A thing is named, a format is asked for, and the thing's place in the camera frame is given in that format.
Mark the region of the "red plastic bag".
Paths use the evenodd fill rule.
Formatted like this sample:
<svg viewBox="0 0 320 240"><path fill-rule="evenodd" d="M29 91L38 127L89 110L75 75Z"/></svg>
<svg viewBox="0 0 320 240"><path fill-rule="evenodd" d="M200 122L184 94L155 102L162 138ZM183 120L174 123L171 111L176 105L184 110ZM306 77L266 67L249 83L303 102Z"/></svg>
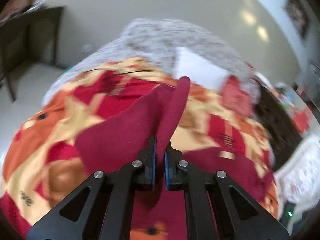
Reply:
<svg viewBox="0 0 320 240"><path fill-rule="evenodd" d="M310 129L310 115L309 107L304 109L293 108L292 122L300 134L307 132Z"/></svg>

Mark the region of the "red heart cushion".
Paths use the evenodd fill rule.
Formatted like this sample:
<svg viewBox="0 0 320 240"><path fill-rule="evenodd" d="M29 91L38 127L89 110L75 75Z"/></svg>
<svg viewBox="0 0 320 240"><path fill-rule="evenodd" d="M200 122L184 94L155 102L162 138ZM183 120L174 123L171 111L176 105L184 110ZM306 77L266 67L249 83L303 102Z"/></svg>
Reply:
<svg viewBox="0 0 320 240"><path fill-rule="evenodd" d="M253 114L253 106L248 93L242 90L239 80L231 75L223 85L220 95L222 105L240 116L250 118Z"/></svg>

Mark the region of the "floral quilt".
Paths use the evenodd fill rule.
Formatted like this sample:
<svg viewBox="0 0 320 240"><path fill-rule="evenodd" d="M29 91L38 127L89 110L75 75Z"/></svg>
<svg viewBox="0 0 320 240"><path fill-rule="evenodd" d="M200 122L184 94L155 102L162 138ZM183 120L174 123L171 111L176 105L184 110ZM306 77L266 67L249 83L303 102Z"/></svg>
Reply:
<svg viewBox="0 0 320 240"><path fill-rule="evenodd" d="M114 41L103 45L73 67L68 68L49 88L42 99L45 106L62 86L81 72L94 69L110 61L143 57L153 66L171 74L175 50L186 47L211 63L231 72L256 105L260 100L260 86L254 72L240 54L211 31L177 19L150 20L138 18L128 24Z"/></svg>

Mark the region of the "orange red patterned blanket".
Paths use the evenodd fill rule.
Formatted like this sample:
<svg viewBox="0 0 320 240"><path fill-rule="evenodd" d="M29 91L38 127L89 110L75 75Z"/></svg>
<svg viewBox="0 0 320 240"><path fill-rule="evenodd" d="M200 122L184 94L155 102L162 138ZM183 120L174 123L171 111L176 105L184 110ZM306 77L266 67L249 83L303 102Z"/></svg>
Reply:
<svg viewBox="0 0 320 240"><path fill-rule="evenodd" d="M138 57L80 73L13 137L2 172L6 220L25 237L90 174L133 161L151 136L157 186L136 193L131 239L187 236L183 193L167 191L163 179L167 141L200 169L224 170L277 217L268 135L252 116L223 107L221 89L173 79Z"/></svg>

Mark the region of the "dark carved wooden headboard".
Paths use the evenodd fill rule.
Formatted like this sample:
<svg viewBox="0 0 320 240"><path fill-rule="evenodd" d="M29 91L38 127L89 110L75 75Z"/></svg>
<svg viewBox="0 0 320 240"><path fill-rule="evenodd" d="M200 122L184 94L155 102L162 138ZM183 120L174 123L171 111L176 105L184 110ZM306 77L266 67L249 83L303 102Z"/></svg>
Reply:
<svg viewBox="0 0 320 240"><path fill-rule="evenodd" d="M283 106L264 86L260 86L260 100L254 112L267 131L275 157L272 170L277 171L293 155L302 137Z"/></svg>

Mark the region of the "white pillow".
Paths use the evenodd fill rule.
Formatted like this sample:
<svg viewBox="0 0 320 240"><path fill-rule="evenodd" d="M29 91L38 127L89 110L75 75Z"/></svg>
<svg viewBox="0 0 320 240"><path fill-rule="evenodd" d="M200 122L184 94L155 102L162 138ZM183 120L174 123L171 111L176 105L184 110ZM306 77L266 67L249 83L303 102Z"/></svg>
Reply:
<svg viewBox="0 0 320 240"><path fill-rule="evenodd" d="M176 47L172 75L175 79L187 76L199 86L219 91L231 73L186 47Z"/></svg>

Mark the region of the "dark wooden side table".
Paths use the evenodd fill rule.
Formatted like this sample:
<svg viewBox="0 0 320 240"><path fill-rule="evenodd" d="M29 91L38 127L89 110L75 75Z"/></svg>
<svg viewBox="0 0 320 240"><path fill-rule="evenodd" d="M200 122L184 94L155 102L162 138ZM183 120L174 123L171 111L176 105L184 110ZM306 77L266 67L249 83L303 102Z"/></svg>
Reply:
<svg viewBox="0 0 320 240"><path fill-rule="evenodd" d="M31 26L34 23L47 21L53 25L53 46L51 66L56 66L57 52L59 42L59 30L61 19L65 7L45 7L43 9L24 12L14 18L11 18L1 24L1 80L7 82L7 87L11 100L16 101L16 93L14 91L10 73L20 66L24 61L31 60ZM17 37L23 34L24 51L17 58L9 56L5 50Z"/></svg>

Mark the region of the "white upholstered floral chair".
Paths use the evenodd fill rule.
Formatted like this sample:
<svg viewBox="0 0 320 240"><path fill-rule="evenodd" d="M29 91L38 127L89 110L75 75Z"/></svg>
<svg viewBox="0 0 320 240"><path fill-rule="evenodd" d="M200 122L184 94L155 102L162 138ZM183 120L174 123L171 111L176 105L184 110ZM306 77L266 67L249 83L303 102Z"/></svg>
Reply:
<svg viewBox="0 0 320 240"><path fill-rule="evenodd" d="M288 161L274 173L278 220L294 236L304 225L303 215L319 202L319 136L304 138Z"/></svg>

